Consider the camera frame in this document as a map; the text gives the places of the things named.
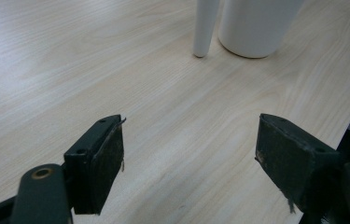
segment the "white stick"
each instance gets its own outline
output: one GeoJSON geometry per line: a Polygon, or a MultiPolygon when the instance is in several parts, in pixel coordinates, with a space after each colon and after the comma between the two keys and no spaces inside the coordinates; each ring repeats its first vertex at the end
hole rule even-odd
{"type": "Polygon", "coordinates": [[[193,52],[197,57],[204,57],[209,51],[215,28],[219,0],[198,0],[197,19],[193,52]]]}

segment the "white cup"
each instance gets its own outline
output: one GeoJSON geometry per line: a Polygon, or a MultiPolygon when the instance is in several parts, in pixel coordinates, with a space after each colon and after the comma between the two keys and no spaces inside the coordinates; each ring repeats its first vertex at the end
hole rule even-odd
{"type": "MultiPolygon", "coordinates": [[[[219,0],[198,0],[194,54],[207,54],[219,0]]],[[[229,51],[263,58],[276,51],[303,0],[226,0],[218,38],[229,51]]]]}

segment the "wooden table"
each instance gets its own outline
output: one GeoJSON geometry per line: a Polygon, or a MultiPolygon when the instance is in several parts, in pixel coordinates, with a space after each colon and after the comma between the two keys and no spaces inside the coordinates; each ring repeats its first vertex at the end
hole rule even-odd
{"type": "Polygon", "coordinates": [[[350,1],[306,0],[281,48],[249,60],[213,37],[192,55],[196,1],[0,1],[0,202],[121,114],[125,171],[76,223],[297,223],[254,161],[259,114],[332,147],[350,122],[350,1]]]}

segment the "white cylinder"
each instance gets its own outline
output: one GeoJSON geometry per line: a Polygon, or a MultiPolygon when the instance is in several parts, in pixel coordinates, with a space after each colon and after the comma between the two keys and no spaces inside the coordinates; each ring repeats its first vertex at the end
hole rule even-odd
{"type": "Polygon", "coordinates": [[[263,58],[276,51],[303,0],[226,0],[218,38],[231,52],[263,58]]]}

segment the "wood grain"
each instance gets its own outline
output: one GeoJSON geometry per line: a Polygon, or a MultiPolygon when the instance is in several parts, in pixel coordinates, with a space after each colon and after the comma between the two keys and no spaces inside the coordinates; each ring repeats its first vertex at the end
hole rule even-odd
{"type": "Polygon", "coordinates": [[[260,113],[336,147],[350,121],[350,1],[306,0],[260,60],[192,56],[190,0],[0,1],[0,202],[98,119],[125,171],[76,223],[298,223],[254,161],[260,113]]]}

